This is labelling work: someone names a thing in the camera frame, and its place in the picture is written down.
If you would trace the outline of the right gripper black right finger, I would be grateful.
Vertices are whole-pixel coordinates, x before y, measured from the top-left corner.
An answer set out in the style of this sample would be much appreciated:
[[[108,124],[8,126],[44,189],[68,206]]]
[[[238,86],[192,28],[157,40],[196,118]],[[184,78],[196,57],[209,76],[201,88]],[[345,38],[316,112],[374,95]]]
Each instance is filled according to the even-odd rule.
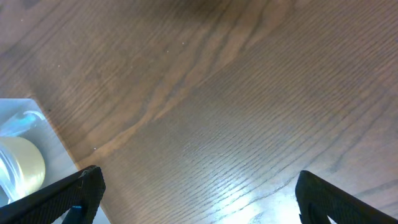
[[[397,223],[397,219],[375,209],[338,187],[303,170],[295,186],[303,224]]]

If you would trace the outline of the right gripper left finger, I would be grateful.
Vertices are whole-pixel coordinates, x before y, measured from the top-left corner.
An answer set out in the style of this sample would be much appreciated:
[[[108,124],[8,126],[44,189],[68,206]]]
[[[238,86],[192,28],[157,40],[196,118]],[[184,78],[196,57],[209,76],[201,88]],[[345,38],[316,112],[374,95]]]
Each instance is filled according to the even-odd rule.
[[[1,223],[93,223],[106,190],[101,168],[88,166],[20,200],[1,207]]]

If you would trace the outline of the yellow plastic bowl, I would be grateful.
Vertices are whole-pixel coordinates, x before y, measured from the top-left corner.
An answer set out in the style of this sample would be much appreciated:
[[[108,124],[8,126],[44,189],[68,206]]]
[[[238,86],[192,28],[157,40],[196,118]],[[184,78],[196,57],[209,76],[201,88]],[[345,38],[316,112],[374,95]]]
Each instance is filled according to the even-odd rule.
[[[40,189],[45,162],[37,147],[21,137],[1,138],[1,206]]]

